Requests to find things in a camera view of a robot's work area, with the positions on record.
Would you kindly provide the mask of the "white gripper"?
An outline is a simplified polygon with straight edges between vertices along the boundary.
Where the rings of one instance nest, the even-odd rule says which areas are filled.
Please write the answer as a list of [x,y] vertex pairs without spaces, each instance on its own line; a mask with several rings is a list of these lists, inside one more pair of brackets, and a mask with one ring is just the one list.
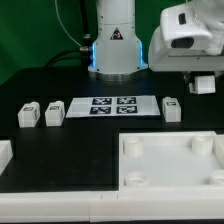
[[166,8],[148,51],[153,71],[181,71],[186,84],[192,72],[224,70],[224,0],[190,0]]

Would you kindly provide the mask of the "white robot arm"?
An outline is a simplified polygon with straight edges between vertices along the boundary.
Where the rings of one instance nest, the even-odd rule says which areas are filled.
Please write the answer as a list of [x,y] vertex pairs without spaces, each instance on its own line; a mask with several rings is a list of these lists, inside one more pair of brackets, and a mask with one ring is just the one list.
[[135,32],[135,0],[96,0],[98,37],[89,75],[104,81],[154,72],[224,71],[224,0],[190,0],[164,9],[148,58]]

